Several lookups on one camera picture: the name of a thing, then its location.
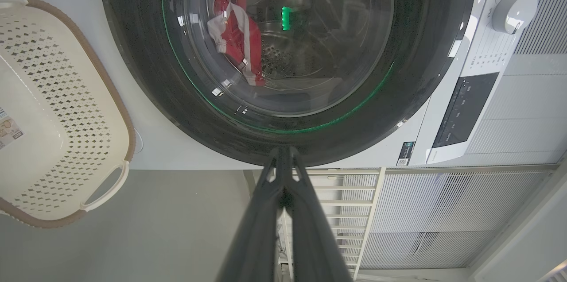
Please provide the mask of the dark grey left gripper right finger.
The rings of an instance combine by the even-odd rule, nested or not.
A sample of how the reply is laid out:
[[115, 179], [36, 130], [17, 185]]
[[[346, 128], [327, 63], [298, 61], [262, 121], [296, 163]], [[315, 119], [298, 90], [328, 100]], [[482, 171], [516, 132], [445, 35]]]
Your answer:
[[299, 151], [293, 147], [283, 150], [283, 192], [286, 211], [292, 218], [294, 280], [351, 282]]

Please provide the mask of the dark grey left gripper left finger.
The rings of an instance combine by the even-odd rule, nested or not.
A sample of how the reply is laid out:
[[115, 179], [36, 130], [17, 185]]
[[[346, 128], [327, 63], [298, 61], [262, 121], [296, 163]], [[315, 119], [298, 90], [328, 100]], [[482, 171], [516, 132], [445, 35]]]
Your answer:
[[217, 282], [273, 282], [276, 265], [277, 215], [282, 181], [268, 175], [277, 167], [279, 148], [269, 154], [252, 198], [231, 242]]

